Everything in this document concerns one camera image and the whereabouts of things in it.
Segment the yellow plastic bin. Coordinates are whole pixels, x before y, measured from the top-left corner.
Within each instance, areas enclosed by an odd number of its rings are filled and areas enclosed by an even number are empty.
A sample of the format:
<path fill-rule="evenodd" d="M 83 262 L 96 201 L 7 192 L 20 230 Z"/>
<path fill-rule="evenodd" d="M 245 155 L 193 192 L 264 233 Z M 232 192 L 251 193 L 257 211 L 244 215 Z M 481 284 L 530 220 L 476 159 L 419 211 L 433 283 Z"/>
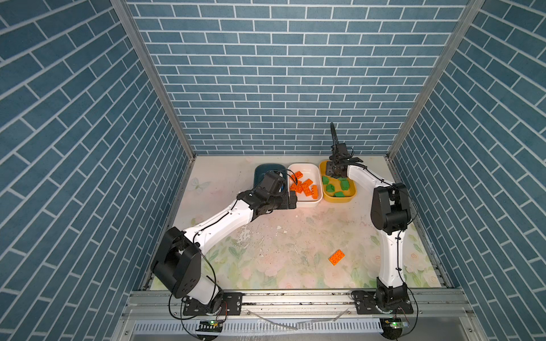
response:
<path fill-rule="evenodd" d="M 326 176 L 326 162 L 327 161 L 323 161 L 319 165 L 319 170 L 321 172 L 321 185 L 323 189 L 324 200 L 330 203 L 349 203 L 357 194 L 355 183 L 352 180 L 346 178 L 349 180 L 351 187 L 349 191 L 342 191 L 340 186 L 340 180 L 345 178 L 330 178 L 327 176 L 330 180 L 329 184 L 335 187 L 335 191 L 333 193 L 327 193 L 326 186 L 322 183 L 322 176 Z M 339 191 L 342 191 L 345 194 L 345 197 L 334 197 L 334 193 Z"/>

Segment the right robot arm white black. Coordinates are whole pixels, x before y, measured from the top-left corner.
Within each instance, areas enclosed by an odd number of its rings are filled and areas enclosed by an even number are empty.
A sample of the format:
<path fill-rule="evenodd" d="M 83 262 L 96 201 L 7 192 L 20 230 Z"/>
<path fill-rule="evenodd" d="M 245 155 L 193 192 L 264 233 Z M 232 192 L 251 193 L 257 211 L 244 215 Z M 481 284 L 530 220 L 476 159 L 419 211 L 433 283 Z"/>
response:
<path fill-rule="evenodd" d="M 410 197 L 402 183 L 390 183 L 363 164 L 345 143 L 333 142 L 326 174 L 348 178 L 365 187 L 372 186 L 371 222 L 380 235 L 380 271 L 377 278 L 376 304 L 408 301 L 408 286 L 402 277 L 402 249 L 405 232 L 412 222 Z"/>

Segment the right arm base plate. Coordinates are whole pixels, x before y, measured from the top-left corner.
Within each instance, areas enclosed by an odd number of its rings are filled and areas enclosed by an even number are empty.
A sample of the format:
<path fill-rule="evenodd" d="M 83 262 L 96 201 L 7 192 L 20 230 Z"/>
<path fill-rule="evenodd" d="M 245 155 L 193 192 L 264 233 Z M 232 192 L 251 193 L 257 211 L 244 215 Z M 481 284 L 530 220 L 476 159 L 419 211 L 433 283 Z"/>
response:
<path fill-rule="evenodd" d="M 350 294 L 358 315 L 395 313 L 413 314 L 414 308 L 407 292 L 395 293 L 393 297 L 381 291 L 355 290 Z"/>

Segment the aluminium front rail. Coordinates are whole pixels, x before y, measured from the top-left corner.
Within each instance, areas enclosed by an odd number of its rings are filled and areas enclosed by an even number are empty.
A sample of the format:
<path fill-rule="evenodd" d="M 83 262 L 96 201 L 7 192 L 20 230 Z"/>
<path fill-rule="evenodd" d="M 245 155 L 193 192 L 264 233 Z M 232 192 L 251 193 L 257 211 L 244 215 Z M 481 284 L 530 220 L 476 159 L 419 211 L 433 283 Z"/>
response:
<path fill-rule="evenodd" d="M 214 315 L 232 318 L 329 318 L 370 316 L 387 318 L 465 317 L 473 309 L 463 291 L 455 288 L 414 288 L 409 301 L 379 310 L 370 289 L 246 290 L 226 291 L 215 303 Z M 206 316 L 200 302 L 180 299 L 168 291 L 135 291 L 122 314 L 125 320 L 161 320 L 179 316 Z"/>

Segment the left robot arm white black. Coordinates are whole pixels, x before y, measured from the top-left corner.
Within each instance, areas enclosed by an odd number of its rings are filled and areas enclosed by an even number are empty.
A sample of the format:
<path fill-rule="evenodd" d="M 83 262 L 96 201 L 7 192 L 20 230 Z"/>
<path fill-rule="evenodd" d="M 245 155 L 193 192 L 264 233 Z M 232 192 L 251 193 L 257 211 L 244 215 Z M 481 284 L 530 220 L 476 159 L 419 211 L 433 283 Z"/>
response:
<path fill-rule="evenodd" d="M 252 189 L 238 193 L 235 201 L 208 220 L 185 230 L 166 231 L 151 264 L 152 274 L 174 298 L 189 297 L 215 312 L 223 297 L 215 274 L 202 274 L 201 263 L 211 265 L 206 254 L 238 228 L 275 210 L 294 210 L 297 194 L 289 188 L 294 178 L 288 170 L 269 170 Z"/>

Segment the orange lego long top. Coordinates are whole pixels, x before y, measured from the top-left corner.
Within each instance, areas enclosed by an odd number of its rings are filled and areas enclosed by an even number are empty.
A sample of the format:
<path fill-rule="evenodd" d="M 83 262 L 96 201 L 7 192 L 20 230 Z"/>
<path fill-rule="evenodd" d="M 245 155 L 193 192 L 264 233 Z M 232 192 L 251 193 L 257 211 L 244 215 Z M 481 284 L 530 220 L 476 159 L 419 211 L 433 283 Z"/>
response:
<path fill-rule="evenodd" d="M 316 185 L 311 186 L 311 195 L 312 195 L 314 200 L 318 200 L 319 190 L 318 190 L 318 187 Z"/>

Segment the white plastic bin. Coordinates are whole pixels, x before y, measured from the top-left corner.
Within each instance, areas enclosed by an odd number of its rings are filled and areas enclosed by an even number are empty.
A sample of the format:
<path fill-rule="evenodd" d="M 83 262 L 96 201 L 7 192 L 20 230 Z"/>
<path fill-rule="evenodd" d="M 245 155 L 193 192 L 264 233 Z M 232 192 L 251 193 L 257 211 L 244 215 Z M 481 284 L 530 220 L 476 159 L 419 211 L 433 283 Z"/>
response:
<path fill-rule="evenodd" d="M 316 185 L 318 187 L 318 200 L 314 200 L 313 197 L 307 197 L 304 193 L 296 193 L 297 207 L 304 208 L 317 206 L 324 197 L 321 185 L 321 173 L 318 166 L 312 163 L 293 163 L 288 167 L 287 170 L 289 174 L 289 189 L 293 183 L 302 183 L 306 179 L 311 179 L 314 182 L 313 185 Z M 294 173 L 297 171 L 301 171 L 303 173 L 302 178 L 297 179 L 294 176 Z"/>

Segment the dark teal plastic bin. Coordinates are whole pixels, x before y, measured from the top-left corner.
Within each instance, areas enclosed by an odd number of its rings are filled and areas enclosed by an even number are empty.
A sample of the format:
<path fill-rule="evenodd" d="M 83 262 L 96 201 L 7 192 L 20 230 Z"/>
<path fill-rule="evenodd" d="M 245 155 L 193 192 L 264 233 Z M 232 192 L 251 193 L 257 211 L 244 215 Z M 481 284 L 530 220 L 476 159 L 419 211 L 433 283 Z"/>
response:
<path fill-rule="evenodd" d="M 281 193 L 286 187 L 287 169 L 278 163 L 263 163 L 256 167 L 254 172 L 253 190 L 262 188 Z"/>

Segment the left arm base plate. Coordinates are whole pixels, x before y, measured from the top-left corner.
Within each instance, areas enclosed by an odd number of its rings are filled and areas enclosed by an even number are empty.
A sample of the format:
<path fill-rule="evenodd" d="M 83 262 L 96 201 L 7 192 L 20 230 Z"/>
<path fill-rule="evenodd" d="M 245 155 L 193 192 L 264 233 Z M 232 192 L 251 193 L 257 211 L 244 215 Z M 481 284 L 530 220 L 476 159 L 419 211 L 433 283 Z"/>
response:
<path fill-rule="evenodd" d="M 204 304 L 189 296 L 184 300 L 183 314 L 199 315 L 240 315 L 243 305 L 243 293 L 222 291 L 210 303 Z"/>

